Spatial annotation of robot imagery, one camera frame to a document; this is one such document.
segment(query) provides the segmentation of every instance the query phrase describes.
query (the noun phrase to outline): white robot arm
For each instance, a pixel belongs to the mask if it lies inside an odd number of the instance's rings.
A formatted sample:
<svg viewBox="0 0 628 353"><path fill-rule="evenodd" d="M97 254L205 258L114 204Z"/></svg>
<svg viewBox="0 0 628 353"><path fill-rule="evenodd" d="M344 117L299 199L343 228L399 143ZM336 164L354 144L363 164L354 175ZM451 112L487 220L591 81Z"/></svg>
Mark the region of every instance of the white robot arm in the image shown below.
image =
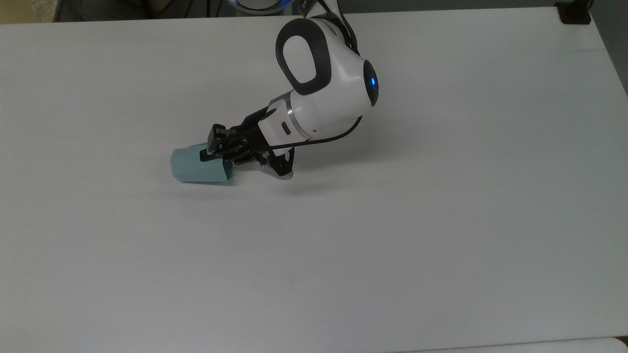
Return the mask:
<svg viewBox="0 0 628 353"><path fill-rule="evenodd" d="M301 0L297 5L304 18L287 23L275 44L293 90L238 126L214 124L201 161L253 161L269 175L290 179L295 147L346 136L377 102L375 70L360 57L336 0Z"/></svg>

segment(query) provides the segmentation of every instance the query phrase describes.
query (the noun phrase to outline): light blue paper box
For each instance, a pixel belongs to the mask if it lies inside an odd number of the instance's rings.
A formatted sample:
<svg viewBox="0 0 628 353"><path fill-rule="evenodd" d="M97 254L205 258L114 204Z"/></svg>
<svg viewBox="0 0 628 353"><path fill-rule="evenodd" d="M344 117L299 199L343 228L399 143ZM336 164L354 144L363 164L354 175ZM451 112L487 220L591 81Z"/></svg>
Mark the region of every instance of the light blue paper box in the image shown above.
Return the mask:
<svg viewBox="0 0 628 353"><path fill-rule="evenodd" d="M201 162L199 153L207 143L175 149L170 157L172 176L182 183L228 182L233 176L233 163L222 158Z"/></svg>

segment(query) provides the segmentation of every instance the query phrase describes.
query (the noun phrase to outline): black cable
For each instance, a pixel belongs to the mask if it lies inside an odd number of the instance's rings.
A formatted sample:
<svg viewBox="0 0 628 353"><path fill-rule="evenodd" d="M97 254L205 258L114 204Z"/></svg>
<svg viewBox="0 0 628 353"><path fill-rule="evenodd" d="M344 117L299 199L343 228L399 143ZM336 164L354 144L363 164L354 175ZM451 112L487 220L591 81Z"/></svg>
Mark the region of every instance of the black cable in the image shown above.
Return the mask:
<svg viewBox="0 0 628 353"><path fill-rule="evenodd" d="M55 22L55 23L56 23L56 22L59 22L59 18L61 18L61 12L62 12L62 9L65 7L65 4L66 4L66 1L65 1L65 0L60 0L60 1L57 3L57 8L55 9L55 15L54 15L54 17L52 18L52 21L53 21L53 22Z"/></svg>
<svg viewBox="0 0 628 353"><path fill-rule="evenodd" d="M360 52L357 49L357 38L355 37L353 28L351 28L351 25L349 25L349 22L345 18L345 15L342 14L342 11L340 10L339 2L340 1L338 1L338 13L340 14L340 18L342 18L342 21L345 23L345 27L347 27L347 31L349 31L349 41L351 42L351 50L354 53L360 55ZM332 10L329 8L329 6L327 6L327 4L325 4L324 0L318 0L318 3L320 4L320 6L323 6L323 9L325 9L325 11L332 13Z"/></svg>
<svg viewBox="0 0 628 353"><path fill-rule="evenodd" d="M194 2L194 0L190 0L190 3L188 4L188 9L185 10L185 15L183 16L183 18L188 18L188 15L190 14L190 9L192 8L192 2Z"/></svg>
<svg viewBox="0 0 628 353"><path fill-rule="evenodd" d="M354 122L353 126L351 126L349 128L349 130L346 130L344 133L339 134L338 136L334 136L332 138L316 139L314 141L304 141L304 142L279 144L277 146L268 146L268 149L292 148L292 147L309 146L311 144L319 144L319 143L327 143L327 142L336 141L338 139L341 139L341 138L345 137L346 135L350 134L351 132L353 132L353 130L355 130L355 128L357 128L357 126L360 124L361 121L362 121L362 117L360 116Z"/></svg>
<svg viewBox="0 0 628 353"><path fill-rule="evenodd" d="M218 9L216 10L216 17L218 17L218 14L220 13L220 6L222 5L222 0L220 0L220 2L218 3Z"/></svg>
<svg viewBox="0 0 628 353"><path fill-rule="evenodd" d="M146 16L146 19L155 18L155 15L153 14L153 10L151 9L151 5L148 0L140 0L139 3L142 5L142 9L144 10L144 16Z"/></svg>
<svg viewBox="0 0 628 353"><path fill-rule="evenodd" d="M81 13L81 9L83 8L83 0L79 0L78 2L78 19L80 19L81 22L85 21L83 19L83 14Z"/></svg>
<svg viewBox="0 0 628 353"><path fill-rule="evenodd" d="M329 6L327 6L327 4L325 4L324 0L318 0L318 3L323 6L323 9L325 9L325 11L331 13L332 10L329 8ZM360 52L358 52L357 49L357 40L355 39L355 33L353 32L353 29L351 28L351 26L349 25L349 22L347 22L347 19L345 19L345 16L342 14L342 11L340 10L340 5L338 6L338 12L340 13L340 16L342 17L342 21L344 21L345 26L347 27L347 31L349 31L349 35L350 35L350 40L351 40L351 44L353 46L353 51L354 53L360 55ZM327 143L327 142L332 142L332 141L336 141L338 139L341 139L343 137L345 137L346 135L350 134L351 132L353 132L353 130L355 130L355 128L357 128L357 126L360 124L360 122L362 121L362 116L358 117L357 120L355 121L355 123L353 124L353 126L351 126L351 128L349 128L349 130L346 130L344 133L339 134L337 136L331 137L331 138L326 138L326 139L316 139L313 141L304 141L304 142L295 142L295 143L287 143L287 144L280 144L277 146L269 146L269 149L281 149L281 148L292 148L292 147L299 147L299 146L309 146L311 144L319 144L319 143Z"/></svg>

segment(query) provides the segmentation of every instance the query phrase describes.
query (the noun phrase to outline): white table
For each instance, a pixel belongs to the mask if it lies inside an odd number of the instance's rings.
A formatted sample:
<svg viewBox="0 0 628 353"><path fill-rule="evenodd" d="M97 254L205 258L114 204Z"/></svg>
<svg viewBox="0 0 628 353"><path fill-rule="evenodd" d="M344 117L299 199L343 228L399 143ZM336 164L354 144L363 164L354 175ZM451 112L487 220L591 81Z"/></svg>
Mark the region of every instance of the white table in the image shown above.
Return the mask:
<svg viewBox="0 0 628 353"><path fill-rule="evenodd" d="M424 350L424 353L628 353L628 347L615 338L565 340L530 344L494 345L459 349Z"/></svg>
<svg viewBox="0 0 628 353"><path fill-rule="evenodd" d="M289 90L288 18L0 26L7 352L399 352L628 334L628 99L553 8L347 16L350 136L184 185Z"/></svg>

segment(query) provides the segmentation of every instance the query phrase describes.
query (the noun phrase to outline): dark floor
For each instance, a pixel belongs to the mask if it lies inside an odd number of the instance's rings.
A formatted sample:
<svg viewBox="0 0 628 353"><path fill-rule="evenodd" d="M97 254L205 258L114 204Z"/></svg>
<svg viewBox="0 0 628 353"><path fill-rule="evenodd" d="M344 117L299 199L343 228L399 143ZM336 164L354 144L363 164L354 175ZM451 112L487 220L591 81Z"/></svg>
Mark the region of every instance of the dark floor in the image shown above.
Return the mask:
<svg viewBox="0 0 628 353"><path fill-rule="evenodd" d="M556 0L339 0L346 13L553 6ZM227 0L171 0L159 13L127 0L61 0L57 21L236 16ZM624 90L628 92L628 0L596 0L591 9Z"/></svg>

